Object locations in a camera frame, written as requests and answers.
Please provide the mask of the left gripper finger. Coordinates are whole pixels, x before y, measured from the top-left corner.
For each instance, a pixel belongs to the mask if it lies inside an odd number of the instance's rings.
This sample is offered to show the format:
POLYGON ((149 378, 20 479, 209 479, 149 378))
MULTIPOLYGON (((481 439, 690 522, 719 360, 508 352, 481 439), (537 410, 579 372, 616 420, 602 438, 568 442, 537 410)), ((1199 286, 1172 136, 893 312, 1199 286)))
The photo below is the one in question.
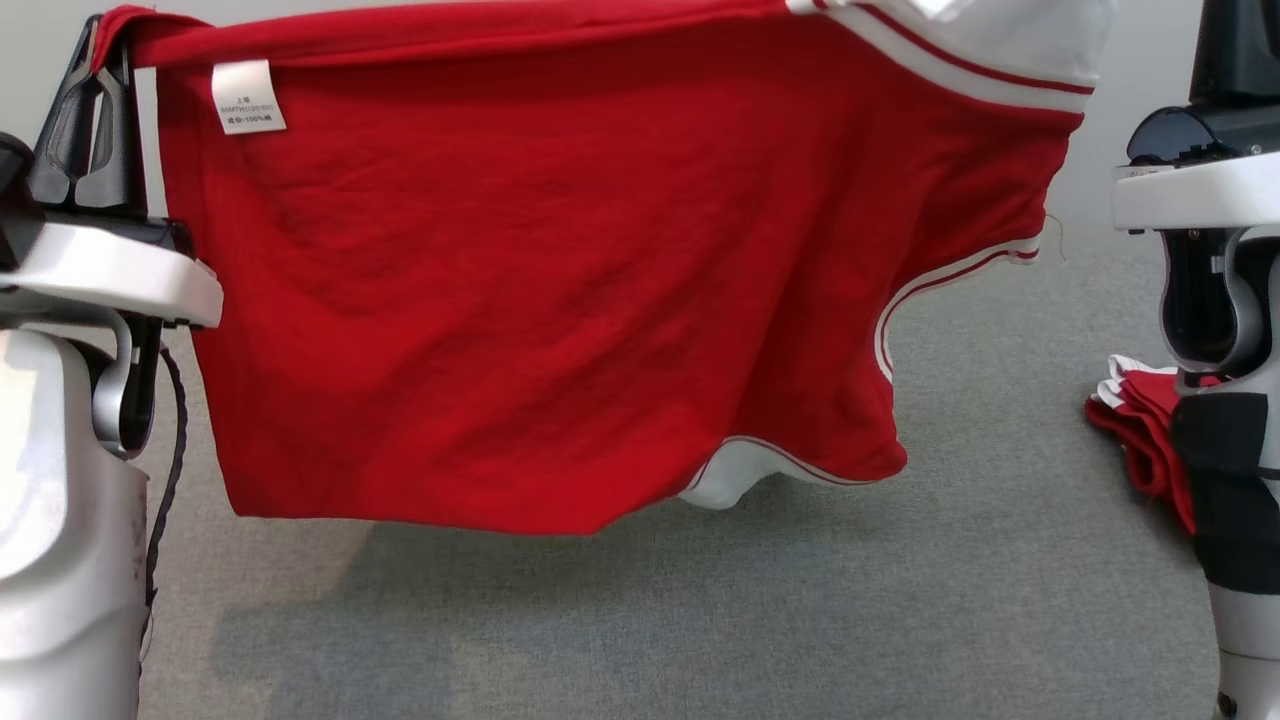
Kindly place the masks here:
POLYGON ((86 20, 37 137, 29 188, 35 200, 47 206, 70 205, 77 181, 92 164, 100 94, 92 60, 101 19, 92 15, 86 20))
POLYGON ((131 50, 124 40, 111 42, 96 79, 101 108, 95 132, 95 208, 115 217, 145 219, 140 118, 131 50))

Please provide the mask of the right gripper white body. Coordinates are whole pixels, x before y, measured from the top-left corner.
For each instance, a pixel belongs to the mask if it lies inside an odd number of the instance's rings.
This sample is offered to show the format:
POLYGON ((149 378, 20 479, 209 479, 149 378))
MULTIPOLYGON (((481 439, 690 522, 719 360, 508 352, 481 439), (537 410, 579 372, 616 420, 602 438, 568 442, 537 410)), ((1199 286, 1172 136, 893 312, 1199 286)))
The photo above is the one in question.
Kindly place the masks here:
POLYGON ((1114 170, 1119 231, 1280 225, 1280 104, 1161 108, 1114 170))

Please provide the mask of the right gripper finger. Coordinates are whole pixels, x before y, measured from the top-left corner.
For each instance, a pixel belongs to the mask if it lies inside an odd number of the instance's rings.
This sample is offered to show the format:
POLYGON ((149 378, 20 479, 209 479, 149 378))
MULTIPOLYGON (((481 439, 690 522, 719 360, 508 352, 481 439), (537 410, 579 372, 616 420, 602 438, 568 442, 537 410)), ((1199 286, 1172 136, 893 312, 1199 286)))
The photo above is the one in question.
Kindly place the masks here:
POLYGON ((1280 0, 1247 0, 1252 50, 1245 68, 1249 102, 1280 102, 1280 0))
POLYGON ((1204 0, 1190 77, 1190 104, 1219 105, 1236 95, 1236 17, 1243 0, 1204 0))

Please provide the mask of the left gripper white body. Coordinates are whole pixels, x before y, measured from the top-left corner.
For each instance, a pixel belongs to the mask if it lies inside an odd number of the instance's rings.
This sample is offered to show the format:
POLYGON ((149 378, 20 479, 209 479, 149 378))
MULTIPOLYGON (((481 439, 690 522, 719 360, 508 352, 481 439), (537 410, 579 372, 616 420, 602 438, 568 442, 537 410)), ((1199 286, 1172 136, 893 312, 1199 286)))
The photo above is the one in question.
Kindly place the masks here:
POLYGON ((26 255, 0 270, 0 328, 100 325, 127 313, 216 328, 224 291, 200 260, 92 225, 0 218, 0 240, 26 255))

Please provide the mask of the red shorts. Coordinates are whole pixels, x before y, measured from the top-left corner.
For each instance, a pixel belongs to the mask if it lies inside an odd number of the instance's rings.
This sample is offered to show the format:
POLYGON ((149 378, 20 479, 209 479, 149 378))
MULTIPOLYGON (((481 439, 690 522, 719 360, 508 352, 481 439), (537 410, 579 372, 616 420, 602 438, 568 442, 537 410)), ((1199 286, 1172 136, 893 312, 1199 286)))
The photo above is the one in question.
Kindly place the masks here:
POLYGON ((1133 487, 1166 505, 1181 529, 1196 536, 1187 470, 1171 439, 1179 370, 1120 354, 1107 356, 1107 368, 1084 404, 1085 419, 1117 441, 1133 487))

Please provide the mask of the red shirt with white trim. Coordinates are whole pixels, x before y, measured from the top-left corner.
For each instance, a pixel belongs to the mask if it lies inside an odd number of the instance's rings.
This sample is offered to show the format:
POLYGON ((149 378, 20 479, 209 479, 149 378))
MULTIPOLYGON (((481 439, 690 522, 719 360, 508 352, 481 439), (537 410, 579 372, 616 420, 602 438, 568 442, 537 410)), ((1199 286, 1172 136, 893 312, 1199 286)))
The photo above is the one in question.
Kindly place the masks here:
POLYGON ((908 460, 886 327, 1038 254, 1117 0, 454 0, 216 27, 156 72, 232 509, 590 534, 908 460))

